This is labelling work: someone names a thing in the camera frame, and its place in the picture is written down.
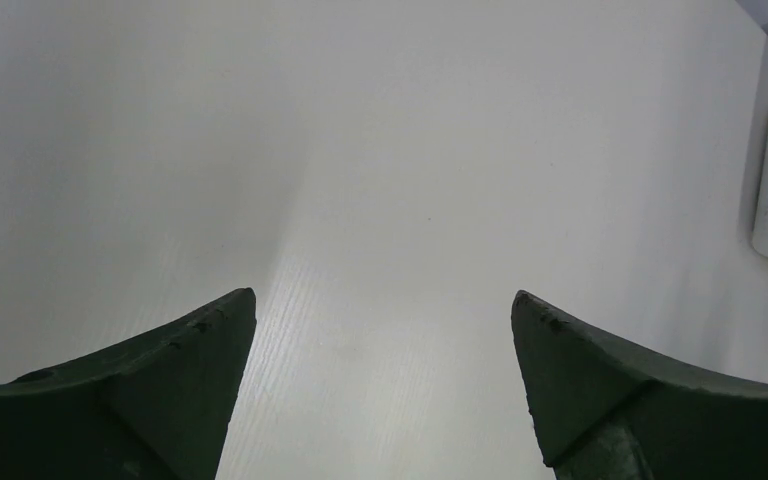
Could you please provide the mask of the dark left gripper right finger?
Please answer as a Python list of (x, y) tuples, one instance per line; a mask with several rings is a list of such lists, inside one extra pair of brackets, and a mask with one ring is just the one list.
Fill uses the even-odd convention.
[(559, 479), (768, 479), (768, 384), (693, 366), (526, 292), (511, 327)]

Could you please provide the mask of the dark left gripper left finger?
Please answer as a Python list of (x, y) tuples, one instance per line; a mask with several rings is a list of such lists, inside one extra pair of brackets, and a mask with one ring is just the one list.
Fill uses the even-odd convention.
[(0, 384), (0, 479), (212, 479), (256, 331), (250, 288)]

